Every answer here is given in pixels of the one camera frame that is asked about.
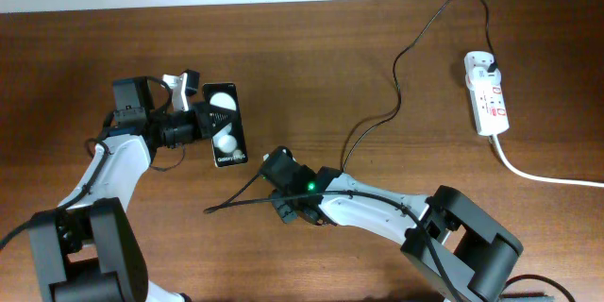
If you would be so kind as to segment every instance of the wooden table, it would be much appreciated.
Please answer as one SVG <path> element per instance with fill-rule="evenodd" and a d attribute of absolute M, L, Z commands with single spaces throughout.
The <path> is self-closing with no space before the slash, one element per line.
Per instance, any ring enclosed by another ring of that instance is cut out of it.
<path fill-rule="evenodd" d="M 202 83 L 237 84 L 251 160 L 216 169 L 210 143 L 198 143 L 175 170 L 141 178 L 127 213 L 152 280 L 194 301 L 429 292 L 395 244 L 366 231 L 285 226 L 267 205 L 202 209 L 241 188 L 277 145 L 311 168 L 337 167 L 350 129 L 394 106 L 393 58 L 443 1 L 0 15 L 0 233 L 55 206 L 79 181 L 90 162 L 82 143 L 114 108 L 113 79 L 192 68 Z M 604 180 L 604 0 L 487 1 L 508 158 L 532 174 Z M 361 144 L 347 172 L 402 193 L 462 190 L 524 244 L 515 275 L 546 275 L 579 301 L 601 300 L 604 191 L 516 176 L 474 129 L 462 59 L 486 49 L 483 22 L 476 0 L 460 0 L 434 23 L 398 65 L 400 113 Z M 179 156 L 161 150 L 156 162 Z M 243 198 L 270 191 L 259 182 Z M 0 300 L 39 300 L 26 235 L 0 263 Z M 553 293 L 537 282 L 512 289 L 524 290 Z"/>

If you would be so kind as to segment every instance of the white cable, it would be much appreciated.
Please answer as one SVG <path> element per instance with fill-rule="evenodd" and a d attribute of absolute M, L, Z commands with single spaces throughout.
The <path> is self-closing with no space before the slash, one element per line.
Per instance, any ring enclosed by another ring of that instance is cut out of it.
<path fill-rule="evenodd" d="M 503 154 L 503 150 L 501 149 L 501 145 L 499 144 L 499 139 L 497 138 L 497 135 L 492 135 L 491 141 L 493 141 L 493 144 L 495 145 L 495 150 L 497 151 L 497 154 L 498 154 L 499 158 L 501 159 L 501 161 L 503 161 L 503 163 L 508 167 L 508 169 L 510 169 L 510 171 L 512 171 L 513 173 L 515 173 L 519 176 L 522 176 L 527 179 L 539 180 L 539 181 L 543 181 L 543 182 L 547 182 L 547 183 L 584 185 L 584 186 L 593 186 L 593 187 L 597 187 L 597 188 L 604 188 L 604 183 L 592 182 L 592 181 L 587 181 L 587 180 L 549 178 L 549 177 L 534 176 L 534 175 L 529 175 L 527 173 L 523 173 L 522 171 L 513 167 L 513 165 L 511 165 L 510 162 L 508 161 L 508 159 L 506 159 L 506 156 Z"/>

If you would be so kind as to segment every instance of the brown wood surface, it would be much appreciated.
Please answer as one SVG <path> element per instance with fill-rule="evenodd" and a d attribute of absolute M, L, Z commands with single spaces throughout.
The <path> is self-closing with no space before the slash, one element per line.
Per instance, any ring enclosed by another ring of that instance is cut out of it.
<path fill-rule="evenodd" d="M 202 209 L 241 188 L 277 145 L 311 168 L 337 167 L 350 129 L 394 106 L 393 58 L 443 1 L 0 15 L 0 233 L 79 181 L 90 162 L 82 143 L 113 108 L 113 79 L 192 68 L 202 83 L 237 84 L 251 160 L 216 169 L 210 144 L 198 143 L 175 170 L 141 178 L 127 214 L 152 280 L 194 301 L 428 292 L 395 244 L 366 231 L 285 226 L 266 205 Z M 604 180 L 604 0 L 487 1 L 508 158 L 532 174 Z M 578 301 L 602 300 L 604 191 L 516 176 L 474 129 L 462 58 L 486 48 L 483 21 L 477 1 L 460 0 L 434 23 L 398 65 L 399 115 L 361 144 L 347 172 L 402 193 L 462 190 L 524 244 L 514 274 L 546 275 Z M 157 164 L 178 158 L 163 150 Z M 270 191 L 259 182 L 243 197 Z M 512 289 L 524 290 L 553 293 L 535 282 Z M 26 235 L 0 256 L 0 300 L 40 300 Z"/>

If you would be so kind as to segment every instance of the power strip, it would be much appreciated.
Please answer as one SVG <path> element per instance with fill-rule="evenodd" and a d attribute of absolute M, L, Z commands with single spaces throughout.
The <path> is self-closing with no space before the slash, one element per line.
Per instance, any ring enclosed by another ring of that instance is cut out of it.
<path fill-rule="evenodd" d="M 474 51 L 465 55 L 463 63 L 465 84 L 470 91 L 476 130 L 480 136 L 490 138 L 499 158 L 510 171 L 527 179 L 548 183 L 604 188 L 604 183 L 535 176 L 516 169 L 506 158 L 497 138 L 498 134 L 510 128 L 510 122 L 501 91 L 501 72 L 496 68 L 495 57 L 488 52 Z"/>

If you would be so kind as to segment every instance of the cable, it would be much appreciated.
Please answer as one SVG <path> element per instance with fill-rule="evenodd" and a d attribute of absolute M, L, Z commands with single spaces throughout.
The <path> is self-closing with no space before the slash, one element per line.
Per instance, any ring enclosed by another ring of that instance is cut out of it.
<path fill-rule="evenodd" d="M 170 104 L 172 104 L 172 89 L 170 89 L 168 83 L 159 78 L 147 76 L 146 79 L 160 84 L 168 92 L 168 100 L 166 100 L 165 104 L 160 106 L 158 109 L 154 110 L 151 114 L 166 114 L 168 108 L 170 107 Z"/>
<path fill-rule="evenodd" d="M 178 165 L 180 165 L 180 163 L 185 159 L 185 144 L 182 144 L 182 157 L 180 158 L 180 160 L 178 161 L 178 163 L 172 165 L 172 166 L 168 166 L 167 168 L 162 168 L 162 167 L 158 167 L 158 166 L 153 166 L 153 165 L 149 165 L 150 169 L 153 169 L 155 171 L 159 171 L 159 172 L 167 172 L 170 171 L 174 168 L 176 168 Z"/>
<path fill-rule="evenodd" d="M 534 274 L 526 274 L 526 275 L 520 275 L 517 277 L 510 278 L 506 282 L 506 285 L 503 288 L 503 291 L 505 292 L 505 290 L 508 289 L 512 284 L 514 284 L 518 281 L 521 281 L 521 280 L 525 280 L 525 279 L 535 279 L 535 280 L 545 282 L 545 283 L 549 284 L 550 286 L 558 289 L 564 295 L 564 297 L 566 297 L 568 302 L 575 302 L 575 297 L 573 297 L 573 295 L 570 294 L 570 292 L 568 290 L 566 290 L 566 288 L 564 288 L 560 283 L 556 282 L 555 280 L 553 280 L 551 278 L 542 277 L 540 275 L 534 275 Z"/>
<path fill-rule="evenodd" d="M 456 301 L 458 302 L 462 302 L 463 300 L 461 299 L 458 291 L 455 289 L 455 287 L 453 286 L 453 283 L 451 282 L 451 279 L 449 278 L 449 276 L 446 274 L 446 270 L 443 267 L 443 264 L 441 263 L 441 260 L 438 257 L 438 254 L 436 253 L 436 249 L 434 248 L 434 244 L 432 244 L 432 237 L 428 234 L 428 231 L 426 230 L 426 228 L 424 226 L 422 226 L 421 221 L 419 220 L 419 218 L 417 218 L 417 216 L 411 212 L 411 210 L 400 204 L 395 202 L 394 200 L 388 199 L 386 197 L 382 197 L 380 195 L 377 194 L 372 194 L 372 193 L 360 193 L 360 192 L 355 192 L 355 191 L 328 191 L 328 192 L 323 192 L 323 193 L 303 193 L 303 194 L 296 194 L 296 195 L 291 195 L 291 196 L 284 196 L 284 197 L 277 197 L 277 198 L 257 198 L 257 199 L 249 199 L 249 200 L 243 200 L 243 201 L 237 201 L 237 202 L 230 202 L 230 200 L 234 199 L 234 197 L 236 197 L 237 195 L 239 195 L 240 193 L 243 192 L 243 190 L 249 186 L 256 178 L 258 177 L 258 175 L 255 175 L 252 180 L 250 180 L 244 187 L 243 189 L 241 189 L 237 194 L 235 194 L 233 197 L 229 198 L 227 200 L 227 202 L 214 206 L 214 207 L 209 207 L 207 209 L 204 210 L 205 214 L 211 214 L 216 212 L 217 210 L 221 210 L 221 209 L 226 209 L 226 208 L 232 208 L 232 207 L 239 207 L 239 206 L 244 206 L 244 205 L 250 205 L 250 204 L 258 204 L 258 203 L 269 203 L 269 202 L 276 202 L 276 201 L 286 201 L 286 200 L 295 200 L 295 199 L 303 199 L 303 198 L 310 198 L 310 197 L 315 197 L 315 196 L 324 196 L 324 195 L 328 195 L 328 194 L 339 194 L 339 195 L 347 195 L 347 196 L 360 196 L 360 197 L 366 197 L 366 198 L 371 198 L 371 199 L 376 199 L 378 201 L 381 201 L 383 203 L 389 204 L 397 209 L 400 209 L 403 213 L 407 214 L 410 216 L 410 218 L 413 220 L 413 222 L 417 225 L 417 227 L 422 231 L 422 234 L 424 235 L 424 239 L 426 241 L 426 246 L 428 247 L 428 251 L 430 252 L 430 255 L 432 256 L 432 259 L 434 260 L 434 264 L 436 265 L 436 268 L 438 269 L 439 275 L 441 276 L 441 278 L 443 279 L 443 281 L 445 282 L 446 288 L 449 290 L 449 292 L 451 293 L 451 295 L 453 295 L 453 297 L 455 298 Z"/>
<path fill-rule="evenodd" d="M 534 175 L 529 175 L 527 173 L 524 173 L 524 172 L 516 169 L 513 165 L 510 164 L 510 162 L 508 161 L 508 159 L 506 158 L 506 156 L 503 153 L 503 149 L 501 148 L 501 144 L 499 144 L 499 139 L 497 138 L 497 135 L 491 136 L 490 140 L 492 141 L 492 144 L 495 146 L 495 151 L 497 152 L 497 154 L 498 154 L 499 158 L 501 159 L 501 161 L 503 162 L 503 164 L 508 169 L 510 169 L 510 171 L 512 171 L 513 173 L 515 173 L 521 177 L 524 177 L 526 179 L 543 181 L 543 182 L 547 182 L 547 183 L 584 185 L 584 186 L 592 186 L 592 187 L 597 187 L 597 188 L 604 188 L 604 183 L 598 183 L 598 182 L 587 181 L 587 180 L 576 180 L 576 179 L 558 179 L 558 178 L 534 176 Z"/>
<path fill-rule="evenodd" d="M 70 208 L 73 204 L 77 203 L 79 200 L 84 198 L 84 196 L 90 192 L 92 185 L 94 185 L 96 178 L 98 177 L 101 170 L 103 169 L 103 166 L 105 165 L 105 162 L 107 161 L 107 158 L 109 157 L 109 154 L 110 154 L 109 147 L 102 141 L 97 141 L 94 138 L 90 138 L 84 142 L 84 145 L 87 150 L 90 150 L 88 148 L 88 144 L 90 142 L 96 142 L 103 147 L 104 152 L 103 152 L 103 156 L 101 157 L 101 160 L 99 160 L 98 165 L 96 165 L 96 167 L 94 168 L 94 172 L 92 172 L 92 175 L 91 175 L 90 179 L 88 180 L 88 182 L 86 184 L 82 185 L 82 190 L 74 198 L 70 199 L 65 204 L 62 204 L 61 206 L 54 208 L 54 212 L 64 212 L 68 208 Z M 8 242 L 10 242 L 13 238 L 15 238 L 15 236 L 19 235 L 21 232 L 26 230 L 29 227 L 29 225 L 31 224 L 31 221 L 32 220 L 30 219 L 30 220 L 20 224 L 19 226 L 15 227 L 11 232 L 9 232 L 7 234 L 7 236 L 5 236 L 2 239 L 2 241 L 0 241 L 0 251 L 2 251 L 4 249 L 4 247 L 7 246 Z"/>
<path fill-rule="evenodd" d="M 357 139 L 357 141 L 352 145 L 352 148 L 350 149 L 350 151 L 348 151 L 348 155 L 346 156 L 346 159 L 344 160 L 344 162 L 342 163 L 341 169 L 342 172 L 344 172 L 346 170 L 346 164 L 348 163 L 350 157 L 352 156 L 352 153 L 355 151 L 355 149 L 357 148 L 357 145 L 362 141 L 363 138 L 365 138 L 366 135 L 368 135 L 371 131 L 373 131 L 376 127 L 388 123 L 391 120 L 393 120 L 396 116 L 396 114 L 398 114 L 398 112 L 400 111 L 400 106 L 402 103 L 402 93 L 400 90 L 400 85 L 398 83 L 398 78 L 396 76 L 396 64 L 398 63 L 398 60 L 405 54 L 407 53 L 407 51 L 411 50 L 416 44 L 417 42 L 419 42 L 419 40 L 424 36 L 424 33 L 426 33 L 426 31 L 428 30 L 428 28 L 430 27 L 430 25 L 432 25 L 432 22 L 445 10 L 446 6 L 453 0 L 446 0 L 445 3 L 438 9 L 438 11 L 436 12 L 436 14 L 434 14 L 432 16 L 432 19 L 430 19 L 430 21 L 428 22 L 428 24 L 424 27 L 424 29 L 422 29 L 422 31 L 419 33 L 419 35 L 415 38 L 415 40 L 407 47 L 405 47 L 404 50 L 402 50 L 397 56 L 396 58 L 394 58 L 394 62 L 393 62 L 393 78 L 394 78 L 394 84 L 396 85 L 396 107 L 394 108 L 394 113 L 384 119 L 381 120 L 377 123 L 375 123 L 374 125 L 372 125 L 371 127 L 367 128 L 365 130 L 365 132 L 363 132 L 361 134 L 361 136 Z M 491 38 L 489 37 L 489 7 L 487 6 L 486 1 L 484 0 L 479 0 L 480 3 L 482 4 L 482 6 L 484 7 L 484 14 L 485 14 L 485 25 L 484 25 L 484 33 L 486 35 L 486 39 L 487 39 L 487 44 L 489 45 L 489 50 L 491 51 L 491 54 L 493 55 L 493 63 L 491 64 L 491 66 L 489 66 L 489 70 L 492 69 L 492 71 L 494 71 L 497 68 L 497 60 L 495 57 L 495 50 L 493 49 L 493 46 L 491 45 Z"/>

